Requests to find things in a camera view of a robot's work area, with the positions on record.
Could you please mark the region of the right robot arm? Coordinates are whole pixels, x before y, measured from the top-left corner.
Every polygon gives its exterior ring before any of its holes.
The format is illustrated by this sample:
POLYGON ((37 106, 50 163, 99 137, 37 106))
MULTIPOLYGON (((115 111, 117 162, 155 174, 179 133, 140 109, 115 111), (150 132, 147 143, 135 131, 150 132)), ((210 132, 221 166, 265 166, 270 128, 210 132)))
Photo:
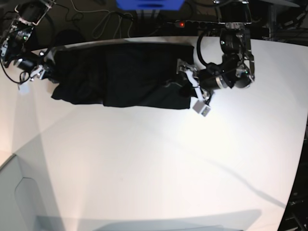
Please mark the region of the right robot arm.
POLYGON ((15 7, 16 17, 12 20, 8 29, 3 32, 0 39, 0 66, 11 82, 20 86, 36 77, 39 79, 52 78, 55 66, 46 57, 56 41, 54 22, 48 15, 55 4, 56 1, 54 0, 32 0, 15 7), (51 41, 46 51, 34 54, 27 49, 26 43, 34 28, 44 18, 51 26, 51 41), (13 80, 6 72, 11 63, 22 70, 17 81, 13 80))

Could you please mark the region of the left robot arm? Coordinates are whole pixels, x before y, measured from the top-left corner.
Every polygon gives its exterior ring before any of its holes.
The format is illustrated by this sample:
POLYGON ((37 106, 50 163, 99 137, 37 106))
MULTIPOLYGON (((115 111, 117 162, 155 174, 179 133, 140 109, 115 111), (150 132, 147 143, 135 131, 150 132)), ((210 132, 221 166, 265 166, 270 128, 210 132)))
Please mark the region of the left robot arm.
POLYGON ((197 2, 196 5, 214 8, 217 24, 220 28, 220 48, 223 52, 220 64, 207 63, 202 56, 201 43, 207 33, 204 29, 196 42, 196 53, 204 69, 181 59, 177 61, 177 74, 181 81, 175 84, 181 87, 184 97, 195 97, 209 104, 215 90, 233 87, 244 89, 255 81, 255 60, 251 51, 250 30, 252 15, 247 0, 215 0, 212 4, 197 2))

